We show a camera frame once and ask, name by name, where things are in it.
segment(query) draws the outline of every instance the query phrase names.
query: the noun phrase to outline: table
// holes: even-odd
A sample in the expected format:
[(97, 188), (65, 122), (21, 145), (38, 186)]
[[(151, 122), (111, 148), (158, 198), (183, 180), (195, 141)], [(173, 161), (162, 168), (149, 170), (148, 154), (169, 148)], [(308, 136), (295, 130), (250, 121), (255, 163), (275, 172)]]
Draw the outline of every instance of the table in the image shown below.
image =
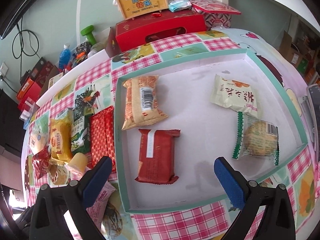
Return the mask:
[[(121, 61), (114, 61), (109, 59), (101, 62), (96, 67), (92, 68), (88, 72), (79, 76), (71, 85), (71, 88), (62, 96), (62, 98), (56, 98), (49, 100), (45, 103), (37, 112), (36, 118), (48, 116), (52, 117), (59, 113), (66, 107), (74, 106), (74, 99), (82, 91), (92, 86), (97, 90), (103, 91), (104, 95), (101, 102), (99, 101), (99, 109), (103, 109), (108, 104), (113, 103), (114, 92), (117, 79), (129, 72), (138, 70), (140, 68), (162, 62), (163, 59), (160, 53), (169, 51), (177, 47), (186, 47), (190, 44), (201, 43), (208, 51), (214, 51), (219, 49), (238, 49), (247, 48), (252, 50), (256, 55), (262, 55), (267, 59), (276, 69), (274, 75), (278, 78), (279, 82), (283, 84), (284, 89), (292, 90), (297, 97), (305, 94), (306, 84), (302, 77), (295, 70), (295, 68), (288, 63), (284, 58), (269, 44), (267, 44), (261, 37), (255, 33), (250, 33), (245, 30), (238, 29), (219, 29), (221, 33), (215, 32), (201, 32), (201, 33), (188, 33), (180, 36), (170, 37), (163, 40), (154, 41), (150, 44), (143, 45), (148, 47), (149, 54), (139, 57), (136, 60), (123, 57)], [(130, 53), (136, 58), (136, 54), (139, 54), (140, 47), (131, 51)], [(306, 120), (301, 115), (301, 120), (306, 125)], [(32, 129), (34, 122), (31, 123), (29, 130)], [(30, 150), (28, 149), (28, 133), (26, 132), (22, 166), (25, 165)], [(314, 160), (314, 150), (309, 140), (309, 145), (306, 146), (296, 157), (294, 157), (283, 169), (282, 172), (273, 174), (269, 179), (263, 181), (264, 186), (272, 186), (270, 182), (284, 182), (287, 185), (290, 200), (293, 206), (293, 211), (296, 221), (297, 239), (305, 239), (310, 232), (299, 232), (303, 225), (305, 225), (312, 216), (315, 209), (302, 210), (301, 204), (304, 203), (304, 198), (300, 194), (302, 181), (313, 178), (314, 167), (316, 166)], [(28, 176), (26, 176), (26, 182), (29, 182), (29, 188), (26, 186), (25, 200), (28, 205), (34, 204), (36, 200), (37, 192), (42, 184), (48, 182), (48, 178), (42, 178), (36, 181), (32, 178), (32, 170), (29, 169)], [(68, 179), (78, 179), (73, 174)], [(116, 173), (112, 173), (109, 181), (112, 183), (117, 182)], [(316, 191), (319, 189), (318, 182), (315, 184)], [(136, 239), (137, 236), (133, 234), (134, 228), (137, 231), (137, 235), (143, 240), (157, 240), (157, 239), (211, 239), (212, 237), (218, 237), (223, 234), (232, 221), (235, 219), (239, 211), (232, 209), (230, 201), (224, 199), (203, 207), (194, 208), (191, 210), (172, 212), (166, 214), (149, 214), (149, 215), (130, 215), (123, 214), (121, 211), (121, 205), (119, 206), (118, 213), (121, 214), (122, 219), (126, 221), (126, 228), (123, 228), (122, 236), (126, 239)], [(246, 239), (252, 239), (257, 226), (262, 218), (263, 208), (261, 208), (257, 214), (257, 217), (246, 237)], [(75, 238), (79, 238), (79, 235), (74, 233)]]

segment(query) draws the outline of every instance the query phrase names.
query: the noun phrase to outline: cartoon print tablecloth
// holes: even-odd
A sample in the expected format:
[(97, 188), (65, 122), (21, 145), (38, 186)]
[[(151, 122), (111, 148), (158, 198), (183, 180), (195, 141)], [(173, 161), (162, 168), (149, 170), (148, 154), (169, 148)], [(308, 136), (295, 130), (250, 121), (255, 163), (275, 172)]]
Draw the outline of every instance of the cartoon print tablecloth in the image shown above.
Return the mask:
[[(303, 87), (306, 85), (302, 84), (299, 87), (296, 83), (291, 82), (292, 84), (290, 84), (290, 81), (287, 82), (285, 80), (286, 78), (288, 80), (292, 79), (292, 76), (296, 77), (299, 75), (298, 72), (284, 59), (279, 59), (277, 51), (263, 39), (254, 33), (244, 30), (222, 29), (220, 31), (224, 33), (209, 31), (170, 37), (117, 55), (79, 76), (63, 88), (61, 92), (37, 111), (35, 115), (36, 121), (40, 118), (52, 118), (67, 107), (80, 109), (80, 111), (89, 109), (89, 111), (97, 113), (113, 104), (116, 82), (120, 76), (175, 57), (219, 49), (251, 47), (255, 53), (260, 50), (259, 54), (262, 54), (272, 62), (281, 73), (279, 78), (283, 78), (283, 81), (278, 80), (286, 84), (286, 89), (292, 89), (297, 96), (304, 93), (305, 88)], [(257, 40), (259, 40), (259, 50), (256, 44), (250, 45), (252, 41), (256, 42)], [(36, 121), (30, 124), (29, 131), (32, 130)], [(267, 187), (275, 187), (279, 183), (286, 185), (294, 210), (297, 231), (306, 223), (313, 212), (315, 204), (312, 154), (314, 152), (310, 152), (308, 146), (305, 147), (288, 165), (262, 182)], [(51, 168), (48, 176), (37, 180), (33, 173), (31, 157), (31, 151), (28, 150), (24, 178), (26, 200), (29, 206), (35, 203), (37, 193), (42, 184), (48, 183), (51, 187), (59, 187), (64, 186), (72, 179), (79, 179), (77, 176), (70, 174), (64, 167), (54, 166)], [(88, 166), (92, 167), (90, 153), (88, 154), (88, 158)], [(117, 183), (115, 172), (111, 174), (109, 181)], [(238, 212), (239, 210), (232, 207), (229, 199), (224, 199), (191, 210), (155, 215), (139, 214), (131, 215), (131, 217), (143, 240), (181, 238), (198, 240), (209, 239), (223, 234), (236, 218)], [(246, 239), (252, 239), (254, 236), (262, 214), (263, 208), (259, 210)], [(127, 215), (121, 214), (122, 216), (124, 216), (123, 219), (128, 220)], [(123, 228), (124, 232), (132, 232), (133, 225), (128, 222)], [(74, 237), (80, 239), (77, 233), (74, 233)], [(125, 239), (136, 239), (135, 234), (124, 234), (123, 237)]]

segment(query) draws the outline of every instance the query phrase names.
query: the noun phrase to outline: red patterned wrapper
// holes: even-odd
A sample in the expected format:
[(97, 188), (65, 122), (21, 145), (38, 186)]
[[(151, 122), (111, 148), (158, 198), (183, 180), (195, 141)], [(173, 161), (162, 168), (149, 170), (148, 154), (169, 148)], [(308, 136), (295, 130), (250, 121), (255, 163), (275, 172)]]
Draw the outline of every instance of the red patterned wrapper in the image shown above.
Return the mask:
[(50, 154), (48, 152), (48, 146), (42, 149), (36, 155), (32, 157), (32, 165), (34, 171), (36, 173), (36, 178), (41, 179), (44, 175), (46, 175), (50, 169)]
[(112, 171), (116, 171), (113, 112), (114, 107), (109, 106), (91, 117), (91, 154), (93, 167), (103, 156), (109, 156)]

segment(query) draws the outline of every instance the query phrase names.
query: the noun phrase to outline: wall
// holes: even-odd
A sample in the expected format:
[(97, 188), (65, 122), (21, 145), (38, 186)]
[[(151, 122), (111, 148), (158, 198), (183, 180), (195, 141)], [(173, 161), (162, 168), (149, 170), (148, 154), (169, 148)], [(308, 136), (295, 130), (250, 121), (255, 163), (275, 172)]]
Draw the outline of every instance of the wall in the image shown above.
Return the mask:
[[(113, 0), (37, 0), (23, 17), (23, 29), (30, 29), (39, 38), (39, 56), (57, 63), (60, 52), (65, 43), (70, 43), (71, 48), (83, 42), (85, 37), (80, 37), (79, 31), (88, 25), (95, 26), (95, 33), (101, 32), (115, 23), (123, 20), (117, 7), (112, 5)], [(9, 67), (6, 81), (16, 91), (20, 89), (20, 60), (12, 55), (12, 41), (17, 34), (17, 28), (4, 39), (0, 40), (0, 64), (4, 61)], [(23, 34), (25, 51), (32, 54), (29, 46), (29, 36)], [(36, 48), (36, 40), (31, 37), (32, 45)], [(20, 52), (19, 37), (13, 49), (15, 54)], [(22, 56), (22, 74), (32, 69), (39, 60), (37, 56)], [(4, 83), (0, 88), (11, 98), (16, 94)]]
[[(85, 40), (80, 30), (88, 25), (95, 26), (95, 33), (99, 33), (115, 23), (121, 21), (122, 15), (117, 7), (112, 6), (113, 0), (37, 0), (23, 17), (23, 29), (30, 29), (39, 38), (38, 54), (52, 63), (57, 63), (59, 54), (65, 43), (71, 48)], [(268, 43), (278, 48), (283, 30), (288, 30), (290, 13), (279, 4), (270, 0), (229, 0), (229, 4), (242, 12), (240, 16), (232, 17), (232, 27), (242, 28), (257, 33)], [(4, 39), (0, 40), (0, 64), (4, 61), (9, 67), (6, 81), (16, 91), (20, 84), (20, 60), (12, 55), (12, 41), (17, 34), (17, 28)], [(23, 34), (25, 50), (31, 54), (29, 36)], [(36, 41), (31, 37), (33, 47)], [(20, 52), (19, 37), (13, 49)], [(22, 59), (22, 74), (38, 61), (37, 56)], [(15, 98), (4, 82), (0, 82), (6, 94)]]
[(272, 0), (229, 0), (229, 5), (242, 12), (232, 16), (231, 27), (260, 35), (278, 49), (283, 31), (288, 31), (291, 13)]

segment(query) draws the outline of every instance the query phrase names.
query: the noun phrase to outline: yellow snack package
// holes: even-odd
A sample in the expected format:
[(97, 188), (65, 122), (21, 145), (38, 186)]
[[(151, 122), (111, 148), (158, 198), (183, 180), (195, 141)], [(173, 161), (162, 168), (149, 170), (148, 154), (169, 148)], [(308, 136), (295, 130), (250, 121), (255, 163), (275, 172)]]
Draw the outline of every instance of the yellow snack package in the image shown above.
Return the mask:
[(272, 157), (279, 165), (278, 127), (238, 112), (238, 137), (232, 158), (244, 155)]
[(71, 151), (72, 123), (72, 109), (66, 109), (55, 119), (50, 120), (51, 164), (65, 165), (73, 158)]
[(155, 91), (157, 79), (158, 76), (144, 76), (124, 82), (127, 97), (122, 130), (151, 125), (168, 117), (158, 108)]

